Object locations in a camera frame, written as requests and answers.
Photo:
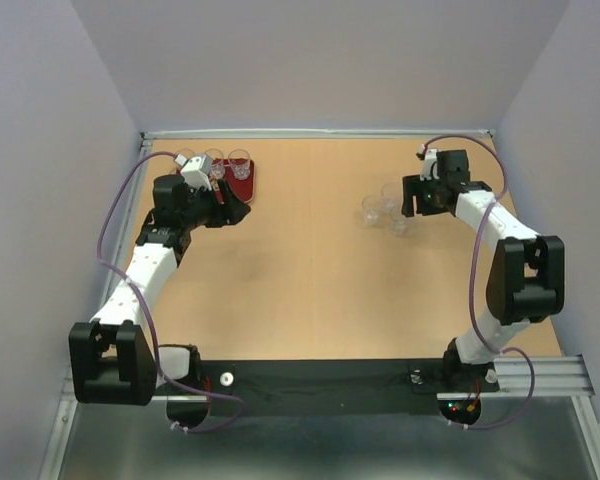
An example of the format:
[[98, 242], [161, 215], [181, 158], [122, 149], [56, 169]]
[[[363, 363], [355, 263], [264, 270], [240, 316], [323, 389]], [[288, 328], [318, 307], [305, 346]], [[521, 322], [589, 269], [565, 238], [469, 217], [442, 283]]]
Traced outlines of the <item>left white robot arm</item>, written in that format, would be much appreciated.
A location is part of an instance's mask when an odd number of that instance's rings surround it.
[[192, 230], [236, 225], [251, 208], [225, 180], [193, 186], [179, 174], [155, 179], [153, 201], [111, 296], [70, 330], [74, 392], [82, 403], [145, 405], [167, 382], [182, 394], [202, 384], [194, 348], [158, 345], [151, 308], [180, 266]]

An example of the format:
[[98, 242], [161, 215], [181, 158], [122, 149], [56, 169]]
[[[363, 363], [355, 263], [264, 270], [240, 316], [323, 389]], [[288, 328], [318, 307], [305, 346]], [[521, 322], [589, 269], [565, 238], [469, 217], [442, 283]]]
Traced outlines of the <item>cluster front clear glass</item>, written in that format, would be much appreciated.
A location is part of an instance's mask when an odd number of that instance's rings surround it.
[[409, 229], [409, 219], [402, 214], [400, 206], [394, 206], [389, 211], [389, 228], [396, 236], [404, 235]]

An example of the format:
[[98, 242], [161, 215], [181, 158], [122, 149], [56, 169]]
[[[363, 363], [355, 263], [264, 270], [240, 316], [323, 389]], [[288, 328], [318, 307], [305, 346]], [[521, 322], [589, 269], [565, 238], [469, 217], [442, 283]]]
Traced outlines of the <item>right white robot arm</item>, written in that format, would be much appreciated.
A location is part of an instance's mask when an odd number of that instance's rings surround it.
[[491, 187], [472, 179], [463, 150], [422, 147], [422, 170], [403, 178], [402, 214], [453, 215], [476, 233], [470, 269], [481, 246], [493, 257], [486, 283], [486, 307], [470, 314], [471, 326], [454, 338], [442, 357], [440, 378], [462, 390], [484, 373], [511, 340], [533, 324], [559, 313], [565, 296], [565, 245], [521, 223]]

